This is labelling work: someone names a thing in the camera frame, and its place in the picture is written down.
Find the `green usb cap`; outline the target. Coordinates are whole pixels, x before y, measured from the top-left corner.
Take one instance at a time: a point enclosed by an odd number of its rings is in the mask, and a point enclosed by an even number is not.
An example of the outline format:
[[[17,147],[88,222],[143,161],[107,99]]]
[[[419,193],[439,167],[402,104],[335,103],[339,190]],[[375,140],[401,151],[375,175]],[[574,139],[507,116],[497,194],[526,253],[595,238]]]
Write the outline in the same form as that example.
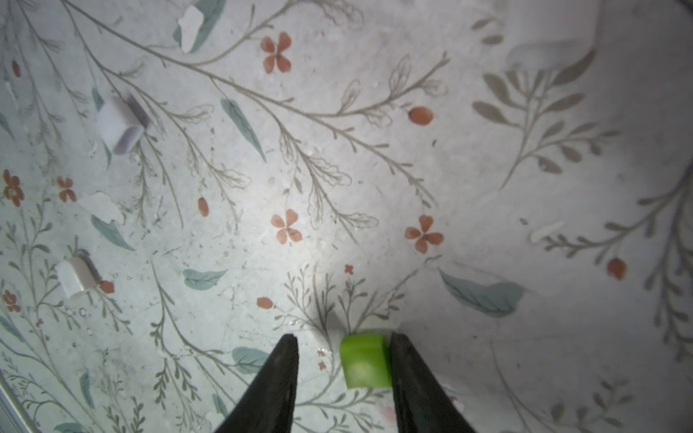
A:
[[[342,340],[339,355],[348,389],[392,387],[390,353],[384,335],[349,335]]]

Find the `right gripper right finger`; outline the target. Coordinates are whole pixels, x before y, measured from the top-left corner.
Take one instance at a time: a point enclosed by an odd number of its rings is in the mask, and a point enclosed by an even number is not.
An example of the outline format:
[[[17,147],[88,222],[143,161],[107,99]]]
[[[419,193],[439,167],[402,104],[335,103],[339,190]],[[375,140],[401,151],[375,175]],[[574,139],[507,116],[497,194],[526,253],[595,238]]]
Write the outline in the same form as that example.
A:
[[[393,333],[390,360],[398,431],[475,432],[449,400],[409,337]]]

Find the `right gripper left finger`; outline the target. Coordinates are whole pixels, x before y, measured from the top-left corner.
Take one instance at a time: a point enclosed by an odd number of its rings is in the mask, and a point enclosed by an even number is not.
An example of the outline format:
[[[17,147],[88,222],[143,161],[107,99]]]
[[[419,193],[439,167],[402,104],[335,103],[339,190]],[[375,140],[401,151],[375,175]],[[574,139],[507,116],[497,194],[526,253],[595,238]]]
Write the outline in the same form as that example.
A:
[[[299,373],[295,335],[283,335],[236,408],[216,432],[289,433]]]

